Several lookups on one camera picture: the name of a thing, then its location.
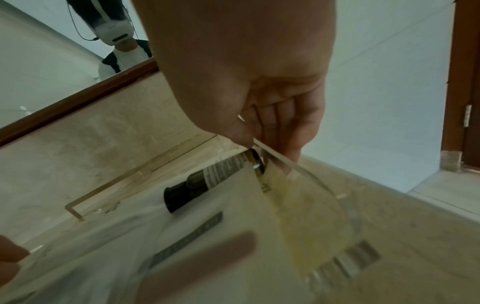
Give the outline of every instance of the white headset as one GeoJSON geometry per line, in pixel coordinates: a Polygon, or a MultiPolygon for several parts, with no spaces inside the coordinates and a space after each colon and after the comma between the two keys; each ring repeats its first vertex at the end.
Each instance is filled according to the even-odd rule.
{"type": "Polygon", "coordinates": [[[100,14],[102,22],[94,28],[92,28],[89,24],[87,24],[87,26],[92,30],[92,32],[96,34],[98,38],[91,40],[85,39],[80,35],[77,30],[77,33],[80,35],[80,37],[88,41],[95,41],[100,39],[103,43],[109,46],[114,46],[134,36],[135,29],[133,27],[132,20],[130,19],[130,15],[128,14],[124,6],[122,6],[122,9],[125,12],[125,16],[128,16],[128,20],[112,20],[102,8],[99,0],[90,1],[93,4],[93,7],[95,7],[97,12],[100,14]]]}

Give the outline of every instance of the black vest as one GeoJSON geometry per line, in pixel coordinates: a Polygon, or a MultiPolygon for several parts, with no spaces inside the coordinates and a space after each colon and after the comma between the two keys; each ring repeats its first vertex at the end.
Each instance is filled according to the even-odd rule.
{"type": "MultiPolygon", "coordinates": [[[[148,58],[152,58],[152,51],[150,50],[150,45],[147,40],[136,40],[138,45],[145,51],[148,55],[148,58]]],[[[111,52],[105,59],[101,61],[104,65],[111,66],[111,68],[115,71],[115,73],[120,73],[120,67],[117,63],[117,57],[113,52],[111,52]]]]}

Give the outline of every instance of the hand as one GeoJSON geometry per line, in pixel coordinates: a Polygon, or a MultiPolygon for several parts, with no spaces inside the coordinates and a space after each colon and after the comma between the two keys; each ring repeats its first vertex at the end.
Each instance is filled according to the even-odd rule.
{"type": "Polygon", "coordinates": [[[20,271],[17,264],[30,253],[0,235],[0,287],[10,282],[20,271]]]}
{"type": "Polygon", "coordinates": [[[335,0],[134,0],[187,116],[298,161],[325,110],[335,0]]]}

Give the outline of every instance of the floor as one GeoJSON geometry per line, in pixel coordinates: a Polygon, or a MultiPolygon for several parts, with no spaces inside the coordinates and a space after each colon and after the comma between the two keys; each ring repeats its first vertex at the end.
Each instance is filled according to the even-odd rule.
{"type": "Polygon", "coordinates": [[[480,222],[480,174],[439,171],[415,187],[410,195],[480,222]]]}

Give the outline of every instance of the white wall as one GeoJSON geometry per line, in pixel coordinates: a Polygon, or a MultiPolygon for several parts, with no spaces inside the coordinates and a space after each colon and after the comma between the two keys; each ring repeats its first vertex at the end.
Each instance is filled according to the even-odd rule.
{"type": "MultiPolygon", "coordinates": [[[[75,27],[69,15],[67,0],[6,0],[19,10],[29,14],[33,18],[39,20],[65,37],[92,51],[93,53],[106,57],[113,49],[101,41],[85,41],[75,31],[75,27]]],[[[130,0],[123,0],[128,13],[135,27],[135,31],[139,39],[146,40],[147,35],[143,29],[140,19],[135,12],[130,0]]],[[[86,26],[83,20],[71,10],[73,20],[80,34],[86,39],[92,39],[95,36],[86,26]]]]}
{"type": "Polygon", "coordinates": [[[304,154],[407,192],[439,168],[452,0],[338,0],[326,112],[304,154]]]}
{"type": "Polygon", "coordinates": [[[96,83],[100,57],[0,1],[0,127],[96,83]]]}

